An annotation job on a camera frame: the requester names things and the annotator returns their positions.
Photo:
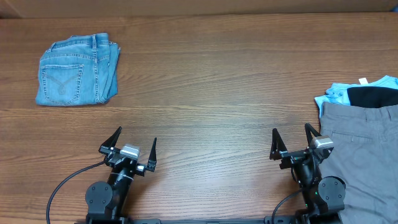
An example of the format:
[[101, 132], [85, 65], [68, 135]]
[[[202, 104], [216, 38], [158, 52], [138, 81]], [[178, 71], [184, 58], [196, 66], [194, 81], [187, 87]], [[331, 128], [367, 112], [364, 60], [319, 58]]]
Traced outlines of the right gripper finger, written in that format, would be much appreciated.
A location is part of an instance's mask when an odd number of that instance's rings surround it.
[[318, 131], [316, 131], [315, 128], [310, 123], [305, 123], [304, 127], [305, 127], [305, 133], [306, 133], [308, 145], [310, 145], [310, 143], [314, 137], [321, 136], [321, 134]]
[[283, 154], [287, 153], [287, 148], [277, 130], [274, 128], [272, 130], [272, 144], [271, 144], [271, 151], [270, 151], [270, 160], [280, 160], [283, 158]]

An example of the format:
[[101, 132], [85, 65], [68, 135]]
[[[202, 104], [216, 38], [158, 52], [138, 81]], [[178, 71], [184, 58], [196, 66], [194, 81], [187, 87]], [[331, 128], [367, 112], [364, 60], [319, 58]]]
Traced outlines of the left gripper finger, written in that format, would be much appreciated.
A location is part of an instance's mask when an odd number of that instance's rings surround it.
[[157, 138], [154, 138], [152, 148], [150, 151], [150, 155], [149, 155], [149, 159], [147, 162], [147, 170], [148, 171], [155, 171], [155, 167], [156, 167], [156, 163], [157, 163], [156, 144], [157, 144]]
[[112, 152], [121, 134], [122, 127], [120, 126], [104, 143], [99, 147], [100, 152]]

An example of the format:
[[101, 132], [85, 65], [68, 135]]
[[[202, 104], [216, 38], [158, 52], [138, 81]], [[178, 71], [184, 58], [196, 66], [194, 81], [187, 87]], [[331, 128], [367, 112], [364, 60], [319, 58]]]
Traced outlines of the grey shorts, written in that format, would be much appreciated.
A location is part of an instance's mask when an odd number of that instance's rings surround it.
[[323, 104], [321, 134], [334, 142], [322, 175], [346, 183], [343, 223], [397, 223], [397, 106]]

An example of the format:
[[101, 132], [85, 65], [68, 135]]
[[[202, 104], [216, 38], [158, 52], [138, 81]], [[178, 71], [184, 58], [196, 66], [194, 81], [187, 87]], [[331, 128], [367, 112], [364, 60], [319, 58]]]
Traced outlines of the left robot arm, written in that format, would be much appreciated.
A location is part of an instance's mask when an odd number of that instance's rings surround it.
[[99, 147], [99, 152], [104, 154], [103, 164], [110, 167], [111, 172], [106, 182], [95, 182], [86, 190], [87, 223], [132, 223], [132, 219], [123, 214], [130, 186], [136, 175], [143, 177], [147, 171], [155, 171], [157, 140], [153, 141], [147, 163], [141, 164], [138, 162], [138, 146], [125, 144], [120, 149], [116, 147], [121, 131], [122, 127], [119, 127]]

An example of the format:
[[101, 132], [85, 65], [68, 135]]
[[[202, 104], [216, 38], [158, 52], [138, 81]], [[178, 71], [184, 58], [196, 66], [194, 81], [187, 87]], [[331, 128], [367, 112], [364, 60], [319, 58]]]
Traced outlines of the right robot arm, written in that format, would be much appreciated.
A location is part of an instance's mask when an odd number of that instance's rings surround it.
[[[289, 169], [299, 189], [281, 200], [272, 212], [270, 223], [341, 223], [339, 212], [345, 209], [343, 200], [346, 184], [337, 176], [322, 177], [319, 165], [327, 159], [334, 143], [329, 136], [323, 136], [309, 123], [305, 124], [308, 146], [289, 152], [278, 130], [272, 130], [272, 144], [269, 159], [280, 161], [280, 169]], [[302, 195], [305, 208], [294, 215], [282, 217], [278, 209], [288, 200]]]

